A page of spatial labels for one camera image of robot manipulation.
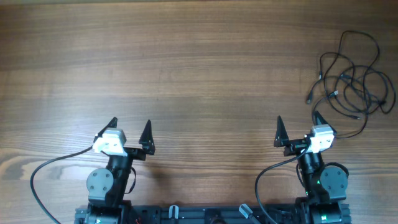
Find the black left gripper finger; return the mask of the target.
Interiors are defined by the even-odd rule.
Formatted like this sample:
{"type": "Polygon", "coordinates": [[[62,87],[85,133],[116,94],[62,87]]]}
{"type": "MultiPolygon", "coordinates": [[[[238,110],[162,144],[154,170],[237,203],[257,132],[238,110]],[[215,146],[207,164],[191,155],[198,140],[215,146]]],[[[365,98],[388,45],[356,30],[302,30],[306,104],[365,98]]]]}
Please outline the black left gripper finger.
{"type": "Polygon", "coordinates": [[[146,126],[140,136],[139,144],[146,154],[155,154],[155,143],[152,135],[152,123],[151,120],[147,120],[146,126]]]}
{"type": "Polygon", "coordinates": [[[117,128],[117,123],[118,119],[117,117],[113,117],[112,120],[98,133],[95,134],[95,138],[101,138],[103,133],[108,129],[108,128],[117,128]]]}

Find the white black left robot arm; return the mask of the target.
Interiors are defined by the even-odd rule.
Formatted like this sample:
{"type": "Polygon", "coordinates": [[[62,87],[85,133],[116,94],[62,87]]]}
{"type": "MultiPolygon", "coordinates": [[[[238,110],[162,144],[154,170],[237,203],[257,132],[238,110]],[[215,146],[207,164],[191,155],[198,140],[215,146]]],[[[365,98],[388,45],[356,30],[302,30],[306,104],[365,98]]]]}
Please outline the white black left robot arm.
{"type": "Polygon", "coordinates": [[[135,183],[127,188],[135,160],[144,161],[147,155],[155,154],[151,120],[146,122],[140,136],[140,148],[126,147],[126,135],[117,128],[118,119],[114,117],[95,135],[92,148],[108,157],[105,168],[94,170],[86,180],[88,189],[88,207],[77,211],[75,223],[141,223],[140,215],[133,209],[124,196],[132,192],[135,183]]]}

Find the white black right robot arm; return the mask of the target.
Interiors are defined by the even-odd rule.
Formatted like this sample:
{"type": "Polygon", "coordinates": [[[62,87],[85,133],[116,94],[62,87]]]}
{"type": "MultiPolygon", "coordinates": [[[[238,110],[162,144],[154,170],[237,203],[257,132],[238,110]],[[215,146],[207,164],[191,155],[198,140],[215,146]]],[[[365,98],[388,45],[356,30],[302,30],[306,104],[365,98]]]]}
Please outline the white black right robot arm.
{"type": "Polygon", "coordinates": [[[325,163],[322,152],[331,148],[335,130],[319,112],[315,125],[302,139],[290,140],[284,122],[279,116],[275,133],[275,147],[284,148],[284,156],[297,156],[297,172],[306,191],[294,204],[294,220],[298,223],[324,224],[351,223],[346,199],[348,169],[337,162],[325,163]]]}

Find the black cable silver plug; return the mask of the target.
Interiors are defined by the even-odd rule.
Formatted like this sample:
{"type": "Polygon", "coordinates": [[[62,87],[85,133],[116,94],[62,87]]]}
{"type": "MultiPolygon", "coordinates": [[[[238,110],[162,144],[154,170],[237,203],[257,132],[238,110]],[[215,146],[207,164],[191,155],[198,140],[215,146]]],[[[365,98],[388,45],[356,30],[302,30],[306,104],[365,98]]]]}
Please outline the black cable silver plug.
{"type": "Polygon", "coordinates": [[[316,87],[323,88],[324,93],[314,102],[312,112],[325,112],[326,119],[332,116],[330,123],[338,138],[352,138],[364,131],[378,103],[377,96],[366,86],[366,79],[374,74],[370,66],[351,65],[339,75],[321,72],[320,79],[310,88],[307,103],[312,102],[316,87]]]}

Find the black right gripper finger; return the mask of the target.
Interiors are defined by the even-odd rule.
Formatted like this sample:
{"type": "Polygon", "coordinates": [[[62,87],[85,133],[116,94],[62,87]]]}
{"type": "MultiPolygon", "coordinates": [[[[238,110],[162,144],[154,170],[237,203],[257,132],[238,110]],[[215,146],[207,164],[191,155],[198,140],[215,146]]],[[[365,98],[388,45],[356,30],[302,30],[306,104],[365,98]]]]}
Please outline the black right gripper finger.
{"type": "Polygon", "coordinates": [[[274,139],[274,147],[284,147],[289,144],[289,136],[281,116],[277,117],[277,128],[274,139]]]}
{"type": "Polygon", "coordinates": [[[315,126],[327,124],[332,129],[333,134],[336,134],[336,130],[324,119],[319,111],[314,110],[312,113],[312,119],[315,126]]]}

